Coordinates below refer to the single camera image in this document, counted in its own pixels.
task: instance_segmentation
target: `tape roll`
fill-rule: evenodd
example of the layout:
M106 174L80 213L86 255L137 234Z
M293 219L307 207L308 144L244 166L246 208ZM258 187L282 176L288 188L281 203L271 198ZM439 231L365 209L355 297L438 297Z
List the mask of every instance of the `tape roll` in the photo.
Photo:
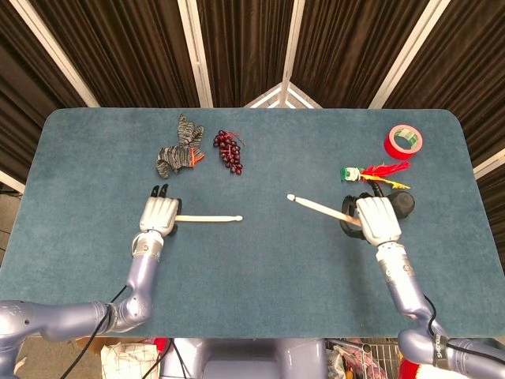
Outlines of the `tape roll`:
M395 137L405 139L410 148L402 148L395 141ZM423 146L423 137L410 125L397 125L386 136L384 148L387 154L398 160L406 160L416 155Z

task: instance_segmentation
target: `robotic hand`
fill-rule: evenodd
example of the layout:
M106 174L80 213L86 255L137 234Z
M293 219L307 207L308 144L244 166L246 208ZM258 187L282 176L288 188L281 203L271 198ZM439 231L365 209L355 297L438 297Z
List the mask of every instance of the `robotic hand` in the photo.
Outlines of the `robotic hand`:
M40 334L63 341L94 333L126 332L143 324L152 311L152 286L163 237L177 231L175 216L181 200L166 197L168 185L156 186L140 218L140 233L132 243L133 262L127 279L132 293L119 305L85 302L47 306L17 300L0 301L0 379L15 379L14 366L24 340Z
M356 200L356 210L363 235L378 249L376 259L396 309L417 323L398 334L403 355L411 362L434 365L475 379L504 379L505 352L469 339L450 339L435 320L406 251L397 243L402 231L389 199L360 198Z

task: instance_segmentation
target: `red feather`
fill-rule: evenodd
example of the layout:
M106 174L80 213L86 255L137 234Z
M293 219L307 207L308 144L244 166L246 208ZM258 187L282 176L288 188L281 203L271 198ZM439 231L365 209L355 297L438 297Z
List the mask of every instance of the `red feather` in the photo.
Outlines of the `red feather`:
M381 164L380 166L370 166L369 168L363 170L361 173L365 175L373 175L373 176L379 176L381 178L385 176L389 176L391 174L394 174L395 172L401 171L401 170L407 170L410 168L410 163L409 162L401 162L397 164L390 164L390 165L385 165Z

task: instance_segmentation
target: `red grapes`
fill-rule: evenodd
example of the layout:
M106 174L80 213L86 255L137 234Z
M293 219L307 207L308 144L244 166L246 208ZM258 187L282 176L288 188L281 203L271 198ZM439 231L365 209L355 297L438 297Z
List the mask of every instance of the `red grapes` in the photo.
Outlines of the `red grapes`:
M241 175L244 166L240 163L240 146L234 141L235 135L225 130L220 130L214 137L214 147L219 148L219 155L226 168L232 174Z

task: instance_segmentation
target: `drumstick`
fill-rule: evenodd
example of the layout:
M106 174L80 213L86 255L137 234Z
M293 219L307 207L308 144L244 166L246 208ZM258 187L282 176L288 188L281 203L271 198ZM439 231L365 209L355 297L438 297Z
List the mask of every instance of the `drumstick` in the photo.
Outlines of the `drumstick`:
M242 216L186 216L177 215L175 221L183 223L229 223L242 221Z
M317 204L314 201L304 199L303 197L296 197L292 193L289 193L287 195L287 199L291 200L291 201L295 201L300 205L304 205L307 208L311 208L315 211L324 213L325 215L335 217L336 219L346 221L347 223L352 223L353 225L356 225L357 227L361 226L360 220L355 219L354 217L346 215L342 212L335 211L334 209L331 209L329 207L325 207L324 205Z

